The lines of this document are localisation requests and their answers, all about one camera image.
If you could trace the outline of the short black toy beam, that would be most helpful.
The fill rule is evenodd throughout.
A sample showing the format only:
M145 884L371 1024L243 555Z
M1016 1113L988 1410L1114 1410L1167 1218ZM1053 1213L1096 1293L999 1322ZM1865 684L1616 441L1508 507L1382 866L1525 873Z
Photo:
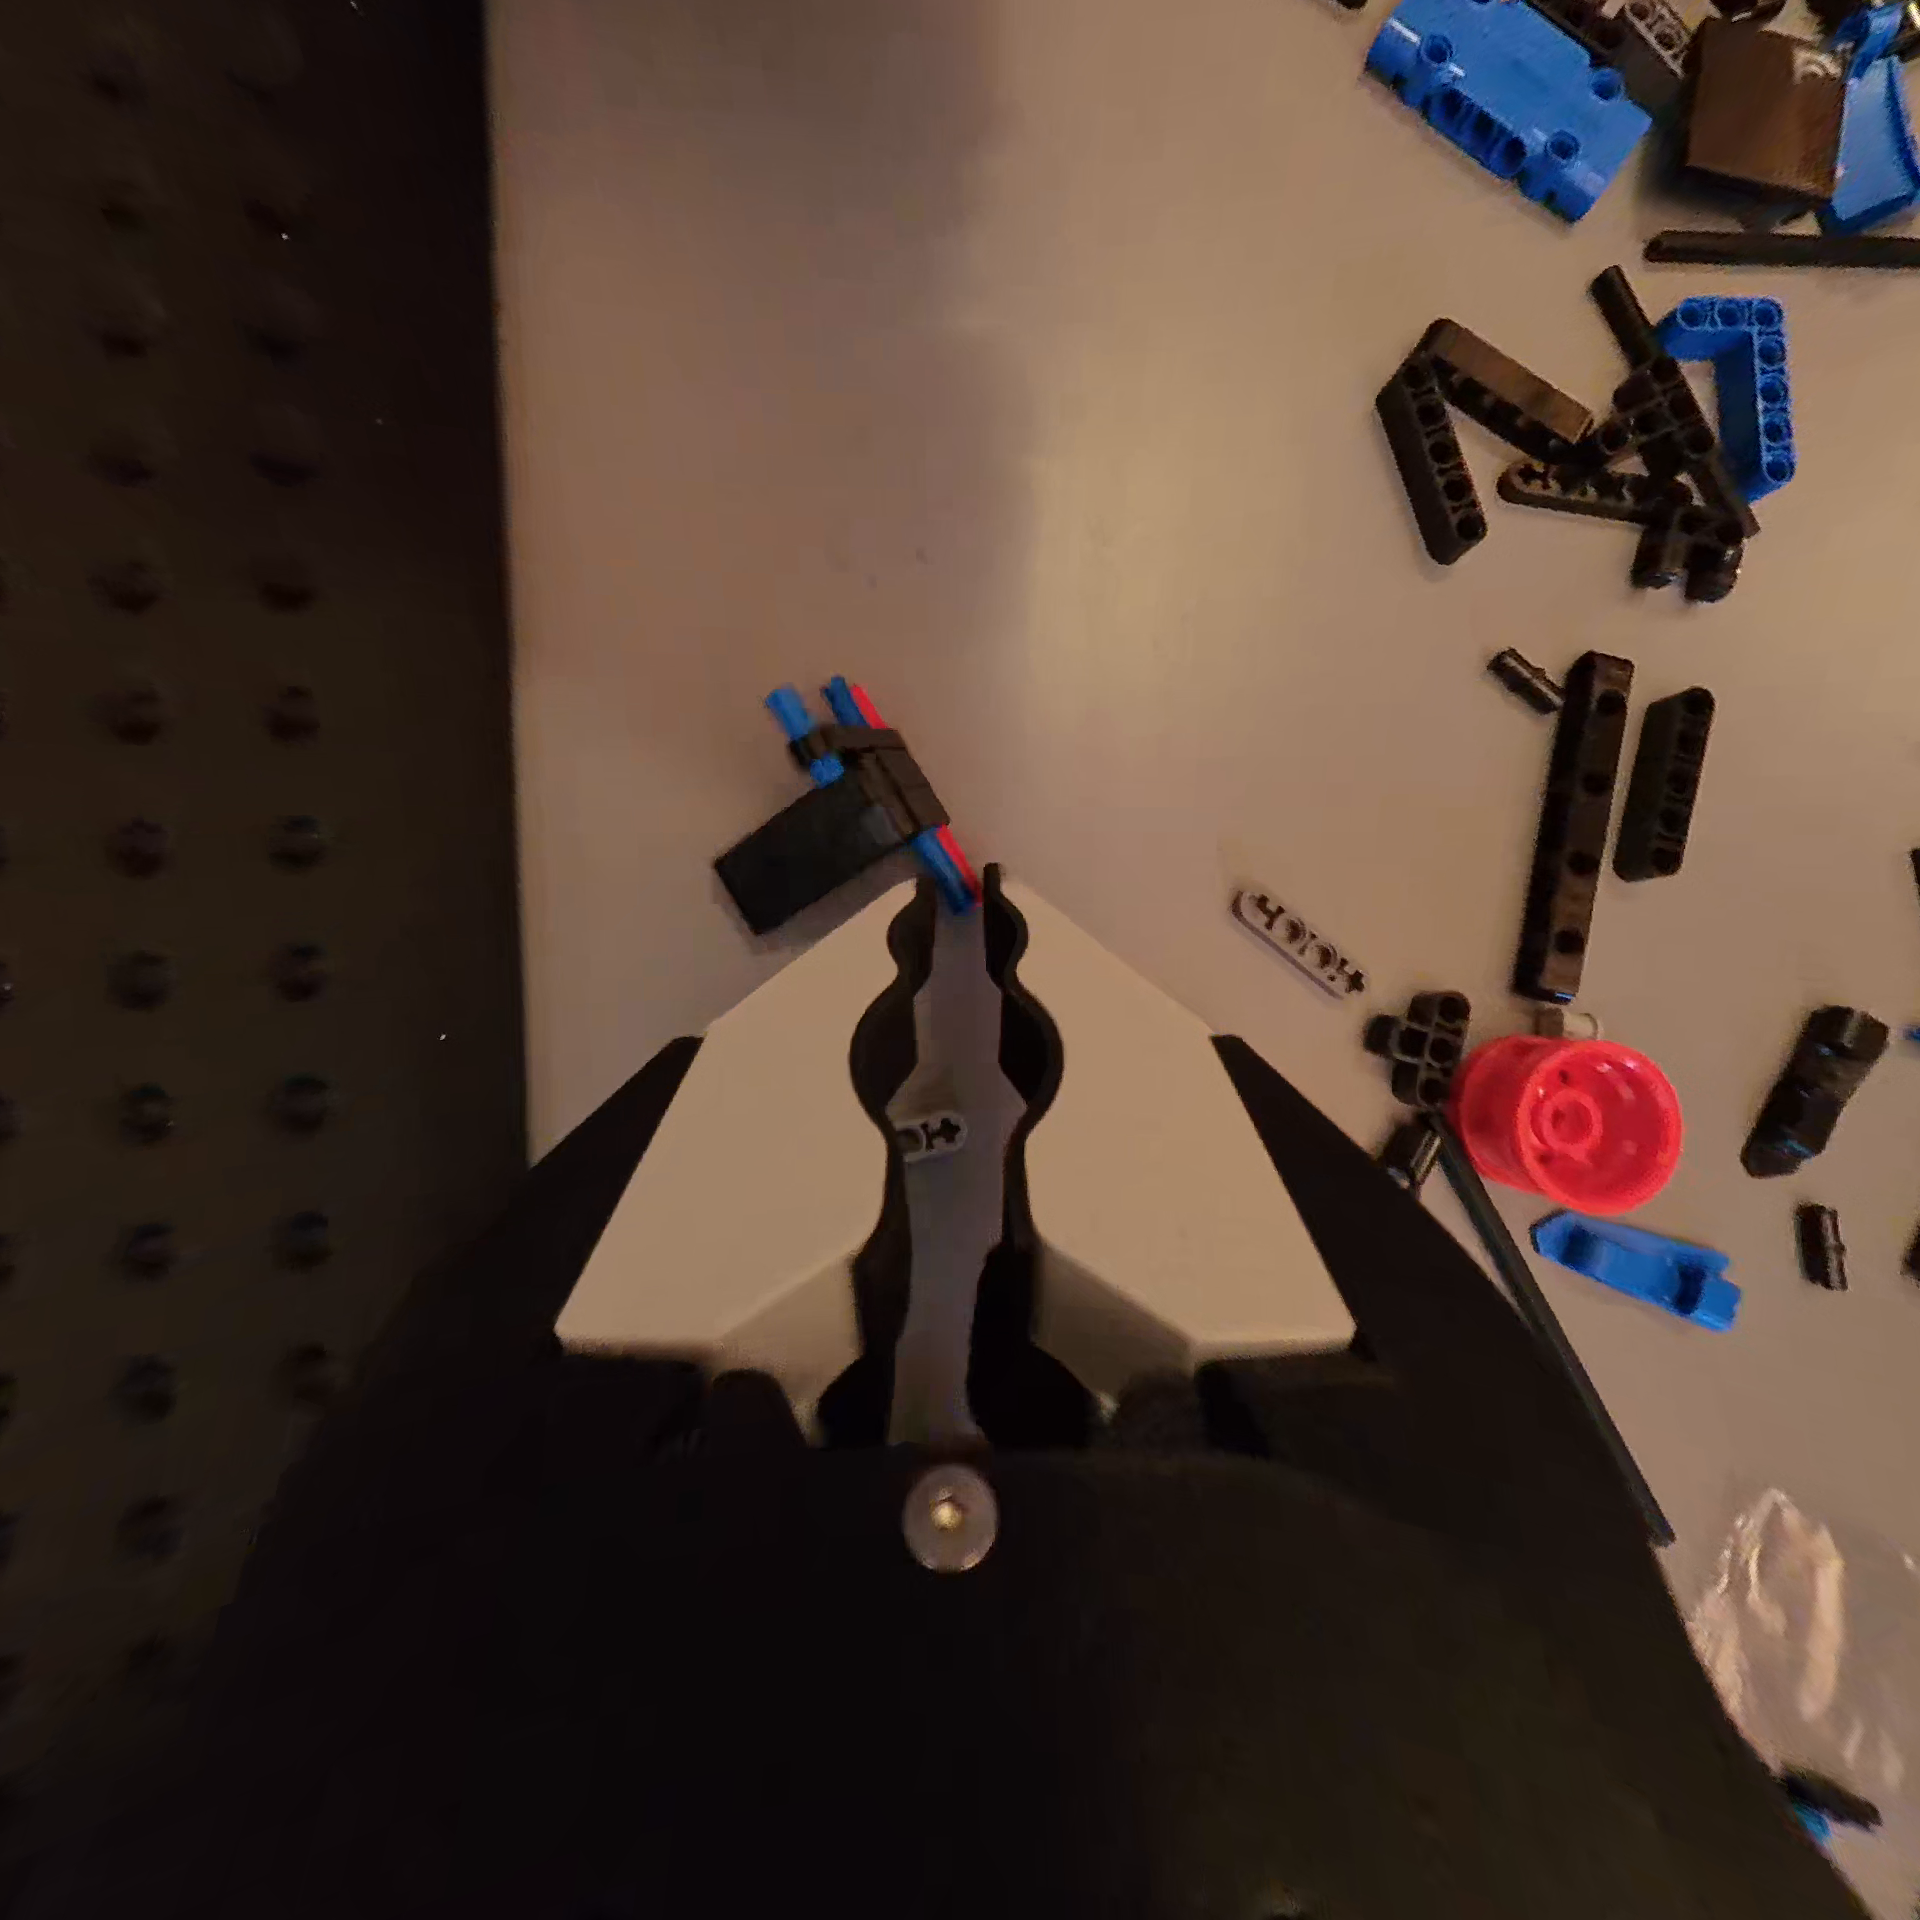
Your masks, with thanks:
M1645 704L1611 849L1618 882L1681 873L1714 708L1704 684L1688 684Z

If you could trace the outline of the blue angled toy beam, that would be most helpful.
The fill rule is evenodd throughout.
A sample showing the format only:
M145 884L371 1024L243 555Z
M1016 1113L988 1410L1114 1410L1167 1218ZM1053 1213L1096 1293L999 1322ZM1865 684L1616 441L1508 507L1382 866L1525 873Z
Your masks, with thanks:
M1675 361L1707 367L1717 391L1717 444L1745 504L1795 478L1785 312L1771 297L1688 297L1654 335Z

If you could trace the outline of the black triangular toy connector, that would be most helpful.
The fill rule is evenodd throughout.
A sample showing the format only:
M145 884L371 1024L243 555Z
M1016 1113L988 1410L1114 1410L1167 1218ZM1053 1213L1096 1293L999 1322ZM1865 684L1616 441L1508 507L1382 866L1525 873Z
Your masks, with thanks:
M1469 1039L1469 998L1456 988L1411 995L1399 1016L1371 1016L1360 1044L1382 1062L1396 1102L1438 1113Z

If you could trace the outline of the long black toy axle rod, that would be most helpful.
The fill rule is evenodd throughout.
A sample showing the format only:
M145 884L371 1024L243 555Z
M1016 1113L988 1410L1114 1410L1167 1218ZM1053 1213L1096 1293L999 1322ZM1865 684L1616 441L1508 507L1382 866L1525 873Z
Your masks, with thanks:
M1512 1305L1521 1316L1521 1326L1533 1339L1533 1345L1546 1355L1549 1367L1578 1399L1585 1424L1593 1428L1601 1447L1606 1450L1611 1470L1618 1471L1626 1493L1633 1495L1645 1536L1654 1548L1670 1548L1675 1531L1668 1515L1660 1513L1645 1471L1640 1470L1618 1424L1606 1410L1593 1379L1585 1373L1580 1355L1570 1345L1557 1314L1549 1309L1530 1265L1525 1260L1519 1242L1512 1239L1508 1225L1503 1222L1499 1205L1485 1191L1482 1176L1474 1173L1461 1141L1454 1134L1454 1122L1438 1109L1420 1109L1428 1134L1434 1141L1436 1167L1454 1190L1456 1205L1461 1207L1473 1234L1480 1239L1482 1255L1493 1260L1495 1277L1503 1279Z

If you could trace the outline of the large black angled toy beam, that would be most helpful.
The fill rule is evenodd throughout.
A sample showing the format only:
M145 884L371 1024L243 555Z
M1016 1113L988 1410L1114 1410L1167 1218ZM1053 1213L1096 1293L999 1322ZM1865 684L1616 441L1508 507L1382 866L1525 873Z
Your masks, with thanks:
M1454 416L1543 464L1568 461L1595 425L1584 403L1445 318L1428 324L1379 388L1374 409L1434 565L1456 565L1485 539L1485 514Z

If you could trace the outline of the long black toy beam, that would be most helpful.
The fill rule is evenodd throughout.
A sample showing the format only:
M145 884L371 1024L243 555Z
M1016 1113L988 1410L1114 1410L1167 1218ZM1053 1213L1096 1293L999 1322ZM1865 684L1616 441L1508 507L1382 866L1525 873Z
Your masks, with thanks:
M1512 988L1530 1003L1570 1006L1580 994L1629 689L1633 663L1595 650L1578 656L1562 680L1512 963Z

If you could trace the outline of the blue curved toy panel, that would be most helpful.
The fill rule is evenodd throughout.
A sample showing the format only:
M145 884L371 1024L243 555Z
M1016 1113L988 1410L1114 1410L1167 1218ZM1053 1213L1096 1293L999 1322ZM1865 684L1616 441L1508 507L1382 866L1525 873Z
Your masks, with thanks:
M1824 54L1840 73L1833 191L1816 210L1823 234L1865 234L1915 210L1915 130L1904 63L1915 54L1915 4L1859 5Z

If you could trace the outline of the large red toy wheel hub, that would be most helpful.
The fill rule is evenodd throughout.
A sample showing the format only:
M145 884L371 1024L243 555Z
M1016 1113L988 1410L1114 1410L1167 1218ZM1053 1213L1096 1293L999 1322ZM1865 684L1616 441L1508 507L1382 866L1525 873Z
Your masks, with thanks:
M1456 1068L1445 1116L1485 1183L1601 1218L1652 1203L1685 1153L1679 1092L1618 1043L1485 1043Z

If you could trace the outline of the grey thin toy liftarm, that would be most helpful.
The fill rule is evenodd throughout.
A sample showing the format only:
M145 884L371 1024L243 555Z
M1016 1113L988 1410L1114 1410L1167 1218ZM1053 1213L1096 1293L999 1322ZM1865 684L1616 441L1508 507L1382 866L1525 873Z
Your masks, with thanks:
M1281 899L1258 887L1235 887L1228 915L1265 952L1284 960L1322 995L1346 1003L1367 994L1365 966L1357 966L1333 936L1324 936L1315 923L1286 908Z

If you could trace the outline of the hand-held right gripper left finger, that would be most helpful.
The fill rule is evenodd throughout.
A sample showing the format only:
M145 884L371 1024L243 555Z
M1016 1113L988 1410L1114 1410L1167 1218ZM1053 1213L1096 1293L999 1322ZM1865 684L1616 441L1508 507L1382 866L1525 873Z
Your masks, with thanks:
M572 1355L756 1372L825 1442L885 1442L909 1305L891 1102L939 903L900 882L692 1044L558 1309Z

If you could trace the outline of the small black flat toy tile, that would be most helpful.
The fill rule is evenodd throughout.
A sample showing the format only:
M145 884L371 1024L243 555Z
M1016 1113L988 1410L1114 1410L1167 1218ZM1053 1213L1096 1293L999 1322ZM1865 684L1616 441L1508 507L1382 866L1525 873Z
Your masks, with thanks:
M1845 66L1754 19L1704 19L1691 35L1681 166L1782 199L1824 202L1839 182Z

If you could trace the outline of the black dimpled panel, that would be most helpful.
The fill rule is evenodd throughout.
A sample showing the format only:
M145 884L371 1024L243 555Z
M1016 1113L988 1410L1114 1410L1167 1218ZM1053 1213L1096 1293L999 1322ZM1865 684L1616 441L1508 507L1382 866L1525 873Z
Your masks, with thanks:
M481 4L2 4L2 1914L523 1155Z

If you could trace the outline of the black blue toy brick assembly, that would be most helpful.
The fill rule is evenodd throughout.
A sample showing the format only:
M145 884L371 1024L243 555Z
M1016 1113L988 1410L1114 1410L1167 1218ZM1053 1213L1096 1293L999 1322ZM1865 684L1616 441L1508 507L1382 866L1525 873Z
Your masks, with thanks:
M820 700L823 713L792 684L765 700L806 789L710 861L744 929L779 929L897 852L920 866L948 910L974 910L978 876L908 742L845 677Z

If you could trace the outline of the grey desk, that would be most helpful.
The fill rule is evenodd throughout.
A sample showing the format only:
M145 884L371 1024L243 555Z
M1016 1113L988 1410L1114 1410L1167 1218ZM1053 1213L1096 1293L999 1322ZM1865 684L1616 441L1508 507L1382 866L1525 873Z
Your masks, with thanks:
M1782 1484L1915 1550L1915 1049L1792 1183L1738 1153L1819 1003L1915 1019L1915 279L1785 275L1795 484L1712 610L1618 529L1493 507L1428 565L1374 391L1436 318L1585 404L1585 283L1691 211L1557 224L1360 75L1324 4L493 4L531 1148L722 1016L708 858L791 789L760 694L847 671L996 858L1352 1135L1387 1098L1228 923L1248 877L1374 974L1506 995L1543 729L1482 669L1636 658L1717 720L1675 882L1606 884L1585 1003L1688 1148L1652 1222L1732 1335L1543 1284L1691 1602ZM1831 1205L1848 1291L1806 1284Z

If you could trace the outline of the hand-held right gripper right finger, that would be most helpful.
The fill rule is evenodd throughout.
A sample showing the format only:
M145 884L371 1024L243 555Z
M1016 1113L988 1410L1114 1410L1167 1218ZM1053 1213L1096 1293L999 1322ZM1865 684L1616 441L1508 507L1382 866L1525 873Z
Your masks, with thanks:
M1016 1098L975 1287L975 1403L1108 1403L1212 1363L1337 1355L1353 1318L1205 1019L987 866Z

